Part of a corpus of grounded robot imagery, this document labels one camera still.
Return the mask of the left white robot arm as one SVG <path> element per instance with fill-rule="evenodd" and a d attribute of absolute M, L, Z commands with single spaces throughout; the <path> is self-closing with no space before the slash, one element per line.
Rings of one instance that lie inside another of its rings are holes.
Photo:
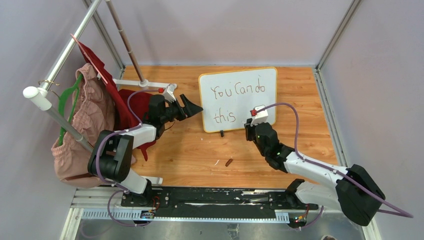
<path fill-rule="evenodd" d="M 133 194 L 140 206 L 149 206 L 155 198 L 152 187 L 161 185 L 162 178 L 147 178 L 133 171 L 133 149 L 158 140 L 165 131 L 166 123 L 183 121 L 203 111 L 184 94 L 180 98 L 182 103 L 155 94 L 149 99 L 142 123 L 120 131 L 101 131 L 87 164 L 88 173 L 119 187 L 125 194 Z"/>

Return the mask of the brown marker cap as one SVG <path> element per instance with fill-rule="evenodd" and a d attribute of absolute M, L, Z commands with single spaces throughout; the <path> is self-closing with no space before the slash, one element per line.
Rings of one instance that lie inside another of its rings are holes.
<path fill-rule="evenodd" d="M 233 162 L 233 159 L 230 158 L 226 163 L 225 166 L 228 167 Z"/>

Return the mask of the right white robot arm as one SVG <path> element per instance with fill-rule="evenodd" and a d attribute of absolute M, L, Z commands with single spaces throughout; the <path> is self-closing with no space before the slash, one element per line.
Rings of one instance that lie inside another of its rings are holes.
<path fill-rule="evenodd" d="M 385 200 L 385 195 L 370 174 L 360 165 L 331 165 L 281 143 L 277 132 L 267 122 L 244 124 L 247 141 L 255 144 L 268 165 L 284 173 L 306 177 L 296 179 L 287 188 L 286 204 L 298 209 L 303 204 L 315 204 L 341 211 L 349 220 L 368 226 Z"/>

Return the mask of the yellow-framed whiteboard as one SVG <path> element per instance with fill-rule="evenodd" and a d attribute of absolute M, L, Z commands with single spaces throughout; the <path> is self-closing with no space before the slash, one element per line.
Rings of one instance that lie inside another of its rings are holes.
<path fill-rule="evenodd" d="M 275 67 L 205 73 L 199 76 L 203 129 L 207 133 L 244 128 L 251 110 L 277 102 Z"/>

